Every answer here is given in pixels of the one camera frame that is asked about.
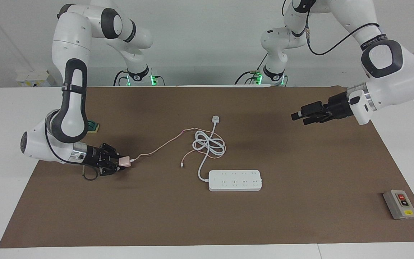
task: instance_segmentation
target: brown mat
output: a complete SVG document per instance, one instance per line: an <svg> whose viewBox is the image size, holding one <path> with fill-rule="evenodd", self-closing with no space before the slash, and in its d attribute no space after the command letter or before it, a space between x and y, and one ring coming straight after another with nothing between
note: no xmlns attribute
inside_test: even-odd
<svg viewBox="0 0 414 259"><path fill-rule="evenodd" d="M39 162L0 247L288 244L414 241L414 220L393 220L381 193L414 195L373 124L355 118L303 126L301 105L330 88L90 88L100 123L84 142L132 157L182 129L210 130L227 151L212 169L259 169L259 192L214 193L197 178L194 132L133 167L93 182L81 167Z"/></svg>

